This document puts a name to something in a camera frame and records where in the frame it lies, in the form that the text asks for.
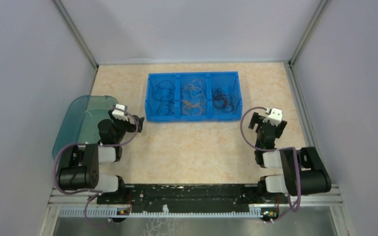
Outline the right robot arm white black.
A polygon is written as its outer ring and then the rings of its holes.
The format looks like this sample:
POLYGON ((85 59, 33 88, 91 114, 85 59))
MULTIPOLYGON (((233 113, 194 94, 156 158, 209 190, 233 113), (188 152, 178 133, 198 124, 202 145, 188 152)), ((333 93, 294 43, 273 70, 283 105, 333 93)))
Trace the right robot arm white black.
POLYGON ((271 202, 278 194, 299 198, 303 195, 326 193, 331 190, 331 178, 315 147, 277 149, 287 122, 253 113, 248 128, 254 129, 254 155, 262 168, 281 169, 282 173, 261 177, 257 184, 258 198, 271 202))

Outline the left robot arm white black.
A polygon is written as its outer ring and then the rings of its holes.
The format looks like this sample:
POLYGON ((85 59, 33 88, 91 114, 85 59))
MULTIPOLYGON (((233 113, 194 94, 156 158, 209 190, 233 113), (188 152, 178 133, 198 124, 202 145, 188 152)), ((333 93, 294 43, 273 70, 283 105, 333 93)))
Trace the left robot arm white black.
POLYGON ((142 132, 144 117, 131 115, 125 109, 112 109, 109 118, 97 125, 99 141, 94 144, 69 144, 63 147, 53 166, 54 186, 65 195, 92 192, 98 196, 108 193, 115 203, 123 203, 128 197, 121 176, 102 174, 102 163, 120 161, 126 133, 134 137, 142 132))

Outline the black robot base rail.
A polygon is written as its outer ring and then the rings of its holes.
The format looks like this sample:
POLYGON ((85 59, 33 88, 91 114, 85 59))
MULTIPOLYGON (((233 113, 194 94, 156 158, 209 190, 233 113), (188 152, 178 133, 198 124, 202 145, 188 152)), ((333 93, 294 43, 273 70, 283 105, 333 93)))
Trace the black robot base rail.
POLYGON ((131 184, 125 193, 64 195, 53 189, 48 207, 64 217, 89 218, 277 218, 287 196, 261 197, 257 184, 131 184))

